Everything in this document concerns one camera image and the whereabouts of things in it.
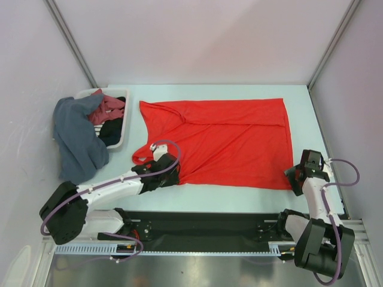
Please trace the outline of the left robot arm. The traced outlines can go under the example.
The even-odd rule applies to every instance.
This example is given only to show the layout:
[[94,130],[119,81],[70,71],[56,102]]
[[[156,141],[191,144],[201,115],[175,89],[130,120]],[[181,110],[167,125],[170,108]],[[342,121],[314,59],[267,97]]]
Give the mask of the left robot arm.
[[179,160],[167,152],[133,167],[119,178],[96,185],[63,182],[39,212],[40,232],[50,236],[57,245],[87,236],[107,240],[116,235],[125,239],[131,235],[133,225],[127,211],[120,207],[103,210],[103,205],[176,185],[179,171]]

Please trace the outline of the red tank top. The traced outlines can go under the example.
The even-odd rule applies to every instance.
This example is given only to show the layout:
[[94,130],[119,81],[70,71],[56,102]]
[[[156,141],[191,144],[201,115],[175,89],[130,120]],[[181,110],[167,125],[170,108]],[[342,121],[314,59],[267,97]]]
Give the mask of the red tank top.
[[163,141],[180,157],[180,184],[289,189],[293,145],[282,99],[142,101],[139,110],[148,139],[135,164],[152,160],[150,145]]

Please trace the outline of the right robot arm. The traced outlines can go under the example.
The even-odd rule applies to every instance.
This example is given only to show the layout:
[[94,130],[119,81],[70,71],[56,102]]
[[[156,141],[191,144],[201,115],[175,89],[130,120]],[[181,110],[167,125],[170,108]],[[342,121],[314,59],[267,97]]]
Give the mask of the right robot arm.
[[276,233],[283,240],[295,242],[296,267],[338,280],[348,264],[355,233],[333,210],[326,194],[333,183],[325,165],[319,151],[305,149],[300,163],[284,172],[294,195],[305,197],[309,213],[284,210],[279,214]]

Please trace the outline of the grey-blue tank top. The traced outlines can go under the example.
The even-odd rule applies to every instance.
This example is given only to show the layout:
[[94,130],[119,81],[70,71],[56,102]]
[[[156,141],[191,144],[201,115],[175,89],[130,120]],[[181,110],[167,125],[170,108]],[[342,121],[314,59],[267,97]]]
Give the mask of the grey-blue tank top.
[[59,146],[60,178],[74,184],[92,179],[109,163],[110,155],[98,138],[88,116],[101,104],[103,95],[60,99],[53,112],[53,139]]

